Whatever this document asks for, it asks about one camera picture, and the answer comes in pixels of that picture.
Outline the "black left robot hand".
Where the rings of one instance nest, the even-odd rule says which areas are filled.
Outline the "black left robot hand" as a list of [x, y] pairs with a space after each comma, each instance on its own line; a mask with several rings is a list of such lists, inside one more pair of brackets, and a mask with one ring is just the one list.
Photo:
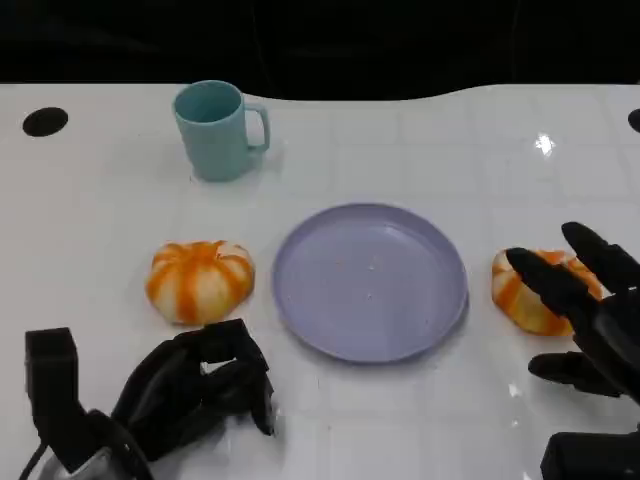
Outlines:
[[269, 366], [243, 320], [187, 331], [162, 342], [129, 376], [111, 418], [157, 461], [250, 415], [275, 432]]

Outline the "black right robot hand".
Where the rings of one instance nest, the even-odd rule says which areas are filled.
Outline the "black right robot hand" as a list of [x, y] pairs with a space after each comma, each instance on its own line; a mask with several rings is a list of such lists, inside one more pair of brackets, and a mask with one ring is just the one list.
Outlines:
[[532, 251], [513, 247], [506, 258], [543, 305], [565, 317], [573, 328], [577, 352], [533, 357], [534, 376], [602, 396], [639, 400], [639, 262], [621, 246], [579, 222], [566, 222], [562, 233], [577, 258], [610, 295], [598, 300], [585, 281], [562, 265]]

